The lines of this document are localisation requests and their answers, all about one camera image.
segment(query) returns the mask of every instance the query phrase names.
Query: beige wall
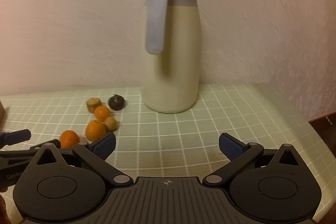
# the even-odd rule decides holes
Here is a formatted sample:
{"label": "beige wall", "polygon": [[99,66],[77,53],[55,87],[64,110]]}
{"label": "beige wall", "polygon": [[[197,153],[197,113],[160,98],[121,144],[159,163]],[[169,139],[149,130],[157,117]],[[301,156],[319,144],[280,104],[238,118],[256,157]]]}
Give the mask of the beige wall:
{"label": "beige wall", "polygon": [[[336,111],[336,0],[198,0],[206,83]],[[144,0],[0,0],[0,95],[138,85]]]}

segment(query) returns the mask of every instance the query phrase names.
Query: orange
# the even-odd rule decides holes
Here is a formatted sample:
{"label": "orange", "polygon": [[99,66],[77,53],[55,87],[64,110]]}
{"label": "orange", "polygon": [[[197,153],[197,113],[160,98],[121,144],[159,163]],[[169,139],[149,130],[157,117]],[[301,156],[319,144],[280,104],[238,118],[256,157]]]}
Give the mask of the orange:
{"label": "orange", "polygon": [[98,140],[106,134],[105,126],[98,120],[93,120],[88,123],[85,129],[85,136],[90,142]]}
{"label": "orange", "polygon": [[103,122],[108,116],[111,115],[110,110],[106,106],[99,106],[93,113],[97,120]]}
{"label": "orange", "polygon": [[61,143],[61,148],[71,148],[76,143],[79,143],[79,137],[72,130],[65,130],[59,137],[59,142]]}

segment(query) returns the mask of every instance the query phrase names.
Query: grid pattern tablecloth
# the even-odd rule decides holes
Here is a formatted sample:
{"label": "grid pattern tablecloth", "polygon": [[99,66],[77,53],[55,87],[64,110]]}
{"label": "grid pattern tablecloth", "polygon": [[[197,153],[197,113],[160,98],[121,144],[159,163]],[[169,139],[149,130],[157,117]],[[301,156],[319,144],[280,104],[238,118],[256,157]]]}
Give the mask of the grid pattern tablecloth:
{"label": "grid pattern tablecloth", "polygon": [[[108,99],[119,94],[127,106],[114,112],[120,123],[115,132],[117,147],[106,160],[134,179],[137,176],[199,176],[228,162],[218,148],[218,137],[227,132],[265,148],[291,143],[308,164],[322,189],[322,201],[315,220],[320,220],[336,201],[335,157],[318,134],[277,91],[268,85],[202,85],[195,105],[178,114],[162,114],[141,102],[139,88],[78,90],[38,93],[0,98],[7,115],[3,131],[28,128],[32,137],[5,150],[27,149],[74,130],[86,140],[84,130],[94,119],[86,100]],[[21,217],[12,201],[12,189],[5,194],[12,223]]]}

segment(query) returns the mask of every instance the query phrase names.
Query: brown wooden floor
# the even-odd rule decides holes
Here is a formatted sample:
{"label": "brown wooden floor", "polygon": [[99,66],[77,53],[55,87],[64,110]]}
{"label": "brown wooden floor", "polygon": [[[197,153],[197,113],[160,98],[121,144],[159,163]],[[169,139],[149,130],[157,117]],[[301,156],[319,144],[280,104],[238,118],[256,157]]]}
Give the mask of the brown wooden floor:
{"label": "brown wooden floor", "polygon": [[[331,152],[336,156],[336,114],[328,116],[328,119],[321,118],[310,122],[312,127],[320,135]],[[335,224],[336,223],[336,204],[329,212],[319,221],[319,224]]]}

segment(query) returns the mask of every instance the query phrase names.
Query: black robotic base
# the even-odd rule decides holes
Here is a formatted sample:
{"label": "black robotic base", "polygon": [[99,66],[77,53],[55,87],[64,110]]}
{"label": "black robotic base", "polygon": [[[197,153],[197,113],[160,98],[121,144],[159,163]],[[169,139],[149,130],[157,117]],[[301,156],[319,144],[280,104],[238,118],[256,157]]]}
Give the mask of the black robotic base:
{"label": "black robotic base", "polygon": [[231,162],[202,183],[197,177],[133,182],[104,161],[115,149],[113,133],[72,149],[45,143],[29,159],[13,199],[22,224],[314,223],[321,190],[292,145],[264,149],[223,133],[219,148]]}

